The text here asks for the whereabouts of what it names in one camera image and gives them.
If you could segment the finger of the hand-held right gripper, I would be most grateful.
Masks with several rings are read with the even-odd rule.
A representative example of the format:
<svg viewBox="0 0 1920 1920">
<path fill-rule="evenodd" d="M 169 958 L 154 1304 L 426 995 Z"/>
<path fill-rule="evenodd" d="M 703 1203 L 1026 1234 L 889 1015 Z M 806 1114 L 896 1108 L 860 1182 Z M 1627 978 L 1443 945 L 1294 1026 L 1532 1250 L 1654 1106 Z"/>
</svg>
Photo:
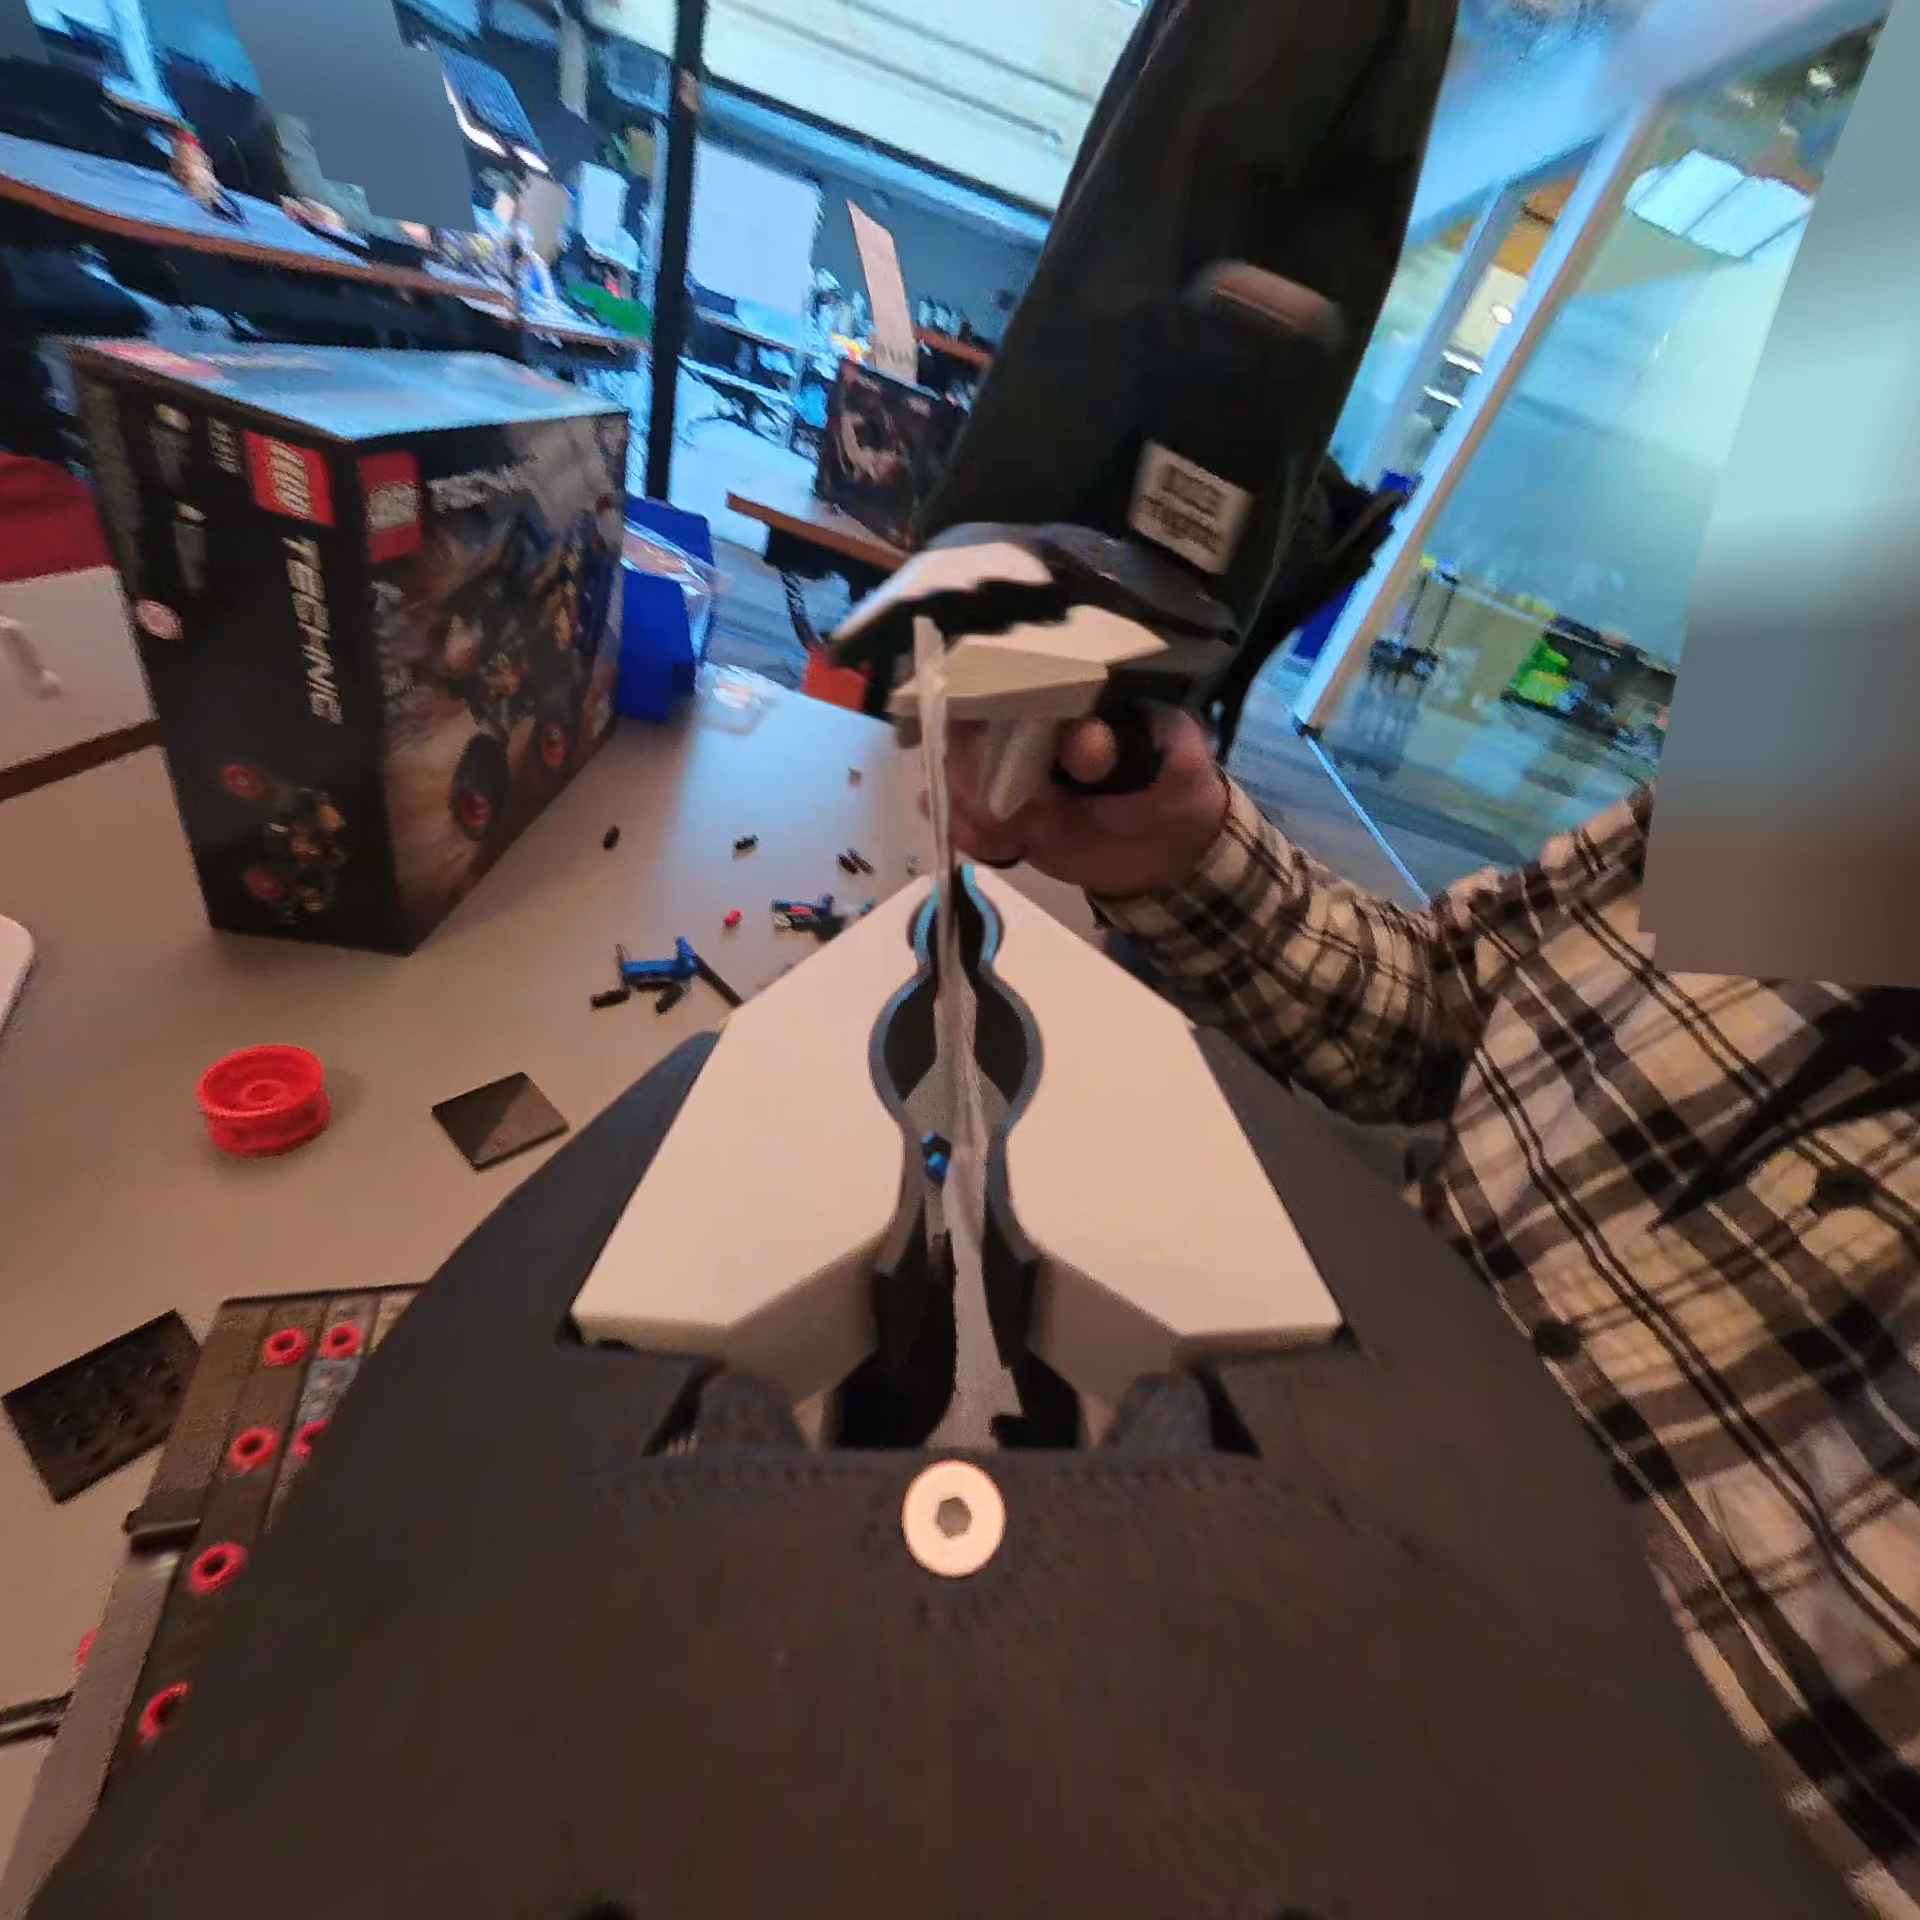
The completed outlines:
<svg viewBox="0 0 1920 1920">
<path fill-rule="evenodd" d="M 884 721 L 922 735 L 940 722 L 1004 728 L 1081 719 L 1126 667 L 1170 660 L 1168 640 L 1105 609 L 1073 609 L 1058 622 L 958 640 L 931 616 L 914 616 L 906 651 L 907 674 L 887 695 Z"/>
<path fill-rule="evenodd" d="M 958 640 L 1048 625 L 1081 601 L 1041 538 L 942 538 L 854 604 L 830 635 L 830 664 L 878 667 L 902 658 L 913 649 L 920 618 Z"/>
</svg>

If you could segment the person's right hand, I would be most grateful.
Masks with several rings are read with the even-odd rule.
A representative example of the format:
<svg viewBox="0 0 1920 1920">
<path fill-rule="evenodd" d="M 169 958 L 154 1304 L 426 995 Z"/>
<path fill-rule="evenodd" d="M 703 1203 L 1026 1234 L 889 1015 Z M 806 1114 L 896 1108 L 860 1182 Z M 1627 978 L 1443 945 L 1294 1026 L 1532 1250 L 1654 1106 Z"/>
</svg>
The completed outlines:
<svg viewBox="0 0 1920 1920">
<path fill-rule="evenodd" d="M 986 802 L 987 729 L 951 728 L 946 793 L 958 855 L 999 871 L 1028 867 L 1097 899 L 1152 897 L 1187 880 L 1227 818 L 1232 787 L 1191 714 L 1161 706 L 1148 716 L 1161 752 L 1150 787 L 1092 795 L 1046 776 L 1004 818 Z"/>
</svg>

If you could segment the blue storage bin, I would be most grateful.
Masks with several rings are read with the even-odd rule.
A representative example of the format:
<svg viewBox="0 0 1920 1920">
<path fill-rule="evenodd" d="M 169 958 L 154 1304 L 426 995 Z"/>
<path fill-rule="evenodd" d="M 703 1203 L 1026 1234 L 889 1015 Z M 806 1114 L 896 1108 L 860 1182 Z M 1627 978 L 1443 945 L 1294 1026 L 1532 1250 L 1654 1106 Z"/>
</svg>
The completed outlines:
<svg viewBox="0 0 1920 1920">
<path fill-rule="evenodd" d="M 667 724 L 704 665 L 719 571 L 708 522 L 649 497 L 626 497 L 620 561 L 616 712 Z"/>
</svg>

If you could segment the cluttered workbench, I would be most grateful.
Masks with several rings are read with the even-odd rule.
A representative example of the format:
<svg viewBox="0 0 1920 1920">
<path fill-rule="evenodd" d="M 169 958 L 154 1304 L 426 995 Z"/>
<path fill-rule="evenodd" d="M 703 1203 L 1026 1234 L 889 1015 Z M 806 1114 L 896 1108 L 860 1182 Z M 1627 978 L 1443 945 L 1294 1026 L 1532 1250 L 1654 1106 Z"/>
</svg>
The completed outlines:
<svg viewBox="0 0 1920 1920">
<path fill-rule="evenodd" d="M 350 236 L 311 232 L 275 203 L 236 194 L 234 217 L 194 202 L 169 174 L 129 161 L 89 155 L 3 136 L 4 203 L 44 217 L 111 233 L 154 250 L 246 262 L 275 272 L 363 282 L 411 297 L 450 297 L 471 311 L 529 332 L 554 346 L 649 356 L 642 339 L 587 323 L 558 305 L 519 305 L 498 284 L 439 266 L 420 270 L 372 262 Z"/>
</svg>

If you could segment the person's right forearm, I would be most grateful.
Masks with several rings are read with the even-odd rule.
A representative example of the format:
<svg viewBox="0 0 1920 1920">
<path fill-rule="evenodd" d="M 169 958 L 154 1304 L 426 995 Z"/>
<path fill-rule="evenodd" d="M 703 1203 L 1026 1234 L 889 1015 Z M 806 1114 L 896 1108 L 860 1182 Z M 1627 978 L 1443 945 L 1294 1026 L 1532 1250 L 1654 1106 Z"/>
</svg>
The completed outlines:
<svg viewBox="0 0 1920 1920">
<path fill-rule="evenodd" d="M 1226 793 L 1187 878 L 1089 888 L 1095 916 L 1278 1079 L 1345 1119 L 1399 1126 L 1451 1116 L 1522 974 L 1556 943 L 1587 943 L 1577 912 L 1635 900 L 1654 807 L 1644 785 L 1529 864 L 1407 908 L 1336 876 L 1236 782 Z"/>
</svg>

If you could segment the person's plaid shirt torso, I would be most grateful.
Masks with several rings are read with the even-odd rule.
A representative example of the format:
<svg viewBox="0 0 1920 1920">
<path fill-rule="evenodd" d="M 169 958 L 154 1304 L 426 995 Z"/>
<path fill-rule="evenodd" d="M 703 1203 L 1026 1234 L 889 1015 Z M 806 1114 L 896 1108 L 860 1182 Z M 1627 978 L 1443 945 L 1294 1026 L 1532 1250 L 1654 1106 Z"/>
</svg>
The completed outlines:
<svg viewBox="0 0 1920 1920">
<path fill-rule="evenodd" d="M 1545 1335 L 1788 1811 L 1916 1916 L 1916 995 L 1670 969 L 1651 802 L 1399 926 L 1460 1068 L 1427 1199 Z"/>
</svg>

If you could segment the dark cloth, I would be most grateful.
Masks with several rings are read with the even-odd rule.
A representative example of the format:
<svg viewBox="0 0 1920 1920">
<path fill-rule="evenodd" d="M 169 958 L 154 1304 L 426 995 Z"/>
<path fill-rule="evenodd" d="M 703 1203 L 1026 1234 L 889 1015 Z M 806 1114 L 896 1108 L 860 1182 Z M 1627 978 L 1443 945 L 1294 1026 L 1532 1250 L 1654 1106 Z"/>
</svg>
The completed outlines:
<svg viewBox="0 0 1920 1920">
<path fill-rule="evenodd" d="M 1215 577 L 1257 614 L 1399 267 L 1456 17 L 1148 4 L 914 539 L 1126 536 L 1163 449 L 1247 497 Z"/>
</svg>

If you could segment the black square flat tile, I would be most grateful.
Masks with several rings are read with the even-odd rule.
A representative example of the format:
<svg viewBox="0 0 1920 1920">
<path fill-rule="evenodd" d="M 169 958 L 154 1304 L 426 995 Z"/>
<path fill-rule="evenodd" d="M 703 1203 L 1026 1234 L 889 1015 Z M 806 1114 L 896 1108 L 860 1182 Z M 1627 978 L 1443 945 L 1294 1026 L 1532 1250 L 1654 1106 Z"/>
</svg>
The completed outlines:
<svg viewBox="0 0 1920 1920">
<path fill-rule="evenodd" d="M 430 1119 L 471 1171 L 514 1161 L 570 1132 L 570 1121 L 529 1073 L 448 1095 L 430 1106 Z"/>
</svg>

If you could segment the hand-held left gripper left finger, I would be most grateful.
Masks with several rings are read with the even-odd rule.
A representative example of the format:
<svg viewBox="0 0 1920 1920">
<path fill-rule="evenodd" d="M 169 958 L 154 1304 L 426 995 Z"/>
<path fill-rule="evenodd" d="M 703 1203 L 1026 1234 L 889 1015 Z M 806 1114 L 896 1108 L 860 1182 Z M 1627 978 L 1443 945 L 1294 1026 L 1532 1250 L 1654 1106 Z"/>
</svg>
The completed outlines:
<svg viewBox="0 0 1920 1920">
<path fill-rule="evenodd" d="M 583 1345 L 826 1396 L 854 1446 L 942 1426 L 954 1263 L 914 1114 L 935 923 L 914 880 L 734 1010 L 574 1299 Z"/>
</svg>

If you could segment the blue toy brick assembly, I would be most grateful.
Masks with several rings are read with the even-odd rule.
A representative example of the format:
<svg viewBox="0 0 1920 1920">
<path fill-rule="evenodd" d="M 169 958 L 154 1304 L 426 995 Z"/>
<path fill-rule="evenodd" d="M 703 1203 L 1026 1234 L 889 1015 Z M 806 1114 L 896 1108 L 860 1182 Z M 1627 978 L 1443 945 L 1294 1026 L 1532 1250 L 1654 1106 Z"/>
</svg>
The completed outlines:
<svg viewBox="0 0 1920 1920">
<path fill-rule="evenodd" d="M 593 993 L 594 1014 L 610 1010 L 635 996 L 655 1004 L 659 1017 L 673 1014 L 700 974 L 700 956 L 686 940 L 667 956 L 633 956 L 625 945 L 614 946 L 616 983 Z"/>
</svg>

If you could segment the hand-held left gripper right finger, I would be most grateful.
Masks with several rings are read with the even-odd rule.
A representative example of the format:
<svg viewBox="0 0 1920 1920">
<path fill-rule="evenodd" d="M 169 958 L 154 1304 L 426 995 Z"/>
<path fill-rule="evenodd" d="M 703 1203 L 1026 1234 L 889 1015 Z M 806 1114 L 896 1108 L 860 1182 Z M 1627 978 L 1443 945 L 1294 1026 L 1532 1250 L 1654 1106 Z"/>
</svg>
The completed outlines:
<svg viewBox="0 0 1920 1920">
<path fill-rule="evenodd" d="M 1075 1442 L 1145 1379 L 1326 1348 L 1343 1313 L 1196 1026 L 967 871 L 980 1278 L 1006 1442 Z"/>
</svg>

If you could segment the red toy wheel hub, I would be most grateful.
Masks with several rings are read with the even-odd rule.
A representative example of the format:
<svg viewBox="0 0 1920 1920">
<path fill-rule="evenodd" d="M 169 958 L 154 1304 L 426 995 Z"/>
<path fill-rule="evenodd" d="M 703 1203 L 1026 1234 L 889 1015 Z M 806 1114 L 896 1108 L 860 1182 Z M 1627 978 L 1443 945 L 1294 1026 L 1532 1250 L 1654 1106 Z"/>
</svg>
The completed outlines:
<svg viewBox="0 0 1920 1920">
<path fill-rule="evenodd" d="M 307 1047 L 241 1047 L 210 1063 L 198 1083 L 208 1143 L 231 1160 L 272 1160 L 330 1128 L 322 1060 Z"/>
</svg>

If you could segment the white sticker sheet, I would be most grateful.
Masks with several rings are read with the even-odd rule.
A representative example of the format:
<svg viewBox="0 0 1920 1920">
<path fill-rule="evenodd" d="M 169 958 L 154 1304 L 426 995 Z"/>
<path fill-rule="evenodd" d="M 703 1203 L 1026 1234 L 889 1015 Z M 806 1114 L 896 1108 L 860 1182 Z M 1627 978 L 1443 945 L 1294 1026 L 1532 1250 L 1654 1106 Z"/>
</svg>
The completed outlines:
<svg viewBox="0 0 1920 1920">
<path fill-rule="evenodd" d="M 960 870 L 950 782 L 946 646 L 929 616 L 914 618 L 920 756 L 931 825 L 935 1004 L 935 1108 L 950 1138 L 940 1188 L 945 1248 L 954 1276 L 955 1377 L 940 1447 L 994 1452 L 996 1419 L 1019 1410 L 1018 1391 L 993 1337 L 983 1271 L 987 1103 L 976 1060 L 976 993 L 962 966 Z"/>
</svg>

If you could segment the wooden side table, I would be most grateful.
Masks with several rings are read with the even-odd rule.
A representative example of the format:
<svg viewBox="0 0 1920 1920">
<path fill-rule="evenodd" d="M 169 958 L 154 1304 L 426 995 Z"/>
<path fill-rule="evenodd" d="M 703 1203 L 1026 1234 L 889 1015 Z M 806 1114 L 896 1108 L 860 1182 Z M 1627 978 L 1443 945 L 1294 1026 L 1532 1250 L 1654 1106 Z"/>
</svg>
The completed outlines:
<svg viewBox="0 0 1920 1920">
<path fill-rule="evenodd" d="M 854 598 L 899 571 L 910 552 L 800 489 L 732 489 L 728 510 L 763 531 L 761 559 L 793 586 L 840 582 Z"/>
</svg>

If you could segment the dark printed box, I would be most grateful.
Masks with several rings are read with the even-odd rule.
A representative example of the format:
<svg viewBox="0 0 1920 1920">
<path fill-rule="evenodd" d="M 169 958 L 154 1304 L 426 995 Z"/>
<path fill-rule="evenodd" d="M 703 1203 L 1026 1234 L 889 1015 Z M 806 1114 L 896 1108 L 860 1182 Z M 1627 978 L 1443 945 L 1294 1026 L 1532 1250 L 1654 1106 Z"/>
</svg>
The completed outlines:
<svg viewBox="0 0 1920 1920">
<path fill-rule="evenodd" d="M 967 410 L 914 383 L 842 360 L 814 474 L 814 497 L 903 552 L 942 486 Z"/>
</svg>

